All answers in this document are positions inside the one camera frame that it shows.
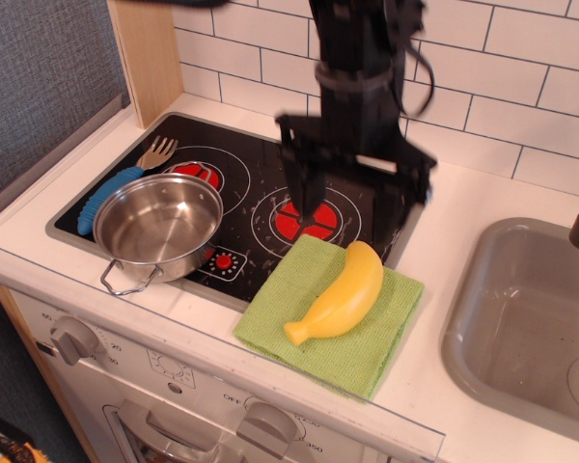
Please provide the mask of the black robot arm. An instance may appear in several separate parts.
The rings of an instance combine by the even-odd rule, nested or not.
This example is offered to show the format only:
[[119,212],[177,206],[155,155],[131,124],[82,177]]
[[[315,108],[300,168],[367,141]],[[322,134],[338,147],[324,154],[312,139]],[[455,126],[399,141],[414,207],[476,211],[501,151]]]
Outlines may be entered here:
[[430,70],[413,47],[423,28],[422,1],[313,1],[319,37],[317,117],[282,115],[281,156],[290,197],[304,216],[324,196],[326,173],[367,176],[374,216],[401,227],[424,203],[435,161],[400,133],[405,59]]

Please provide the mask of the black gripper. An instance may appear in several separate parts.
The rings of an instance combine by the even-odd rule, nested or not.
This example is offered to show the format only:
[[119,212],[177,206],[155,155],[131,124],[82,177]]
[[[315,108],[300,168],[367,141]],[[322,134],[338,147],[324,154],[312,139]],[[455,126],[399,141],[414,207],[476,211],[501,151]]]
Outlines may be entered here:
[[281,160],[291,201],[301,217],[312,217],[325,196],[325,176],[365,180],[387,202],[425,204],[433,157],[400,132],[403,80],[333,82],[322,88],[317,117],[284,114]]

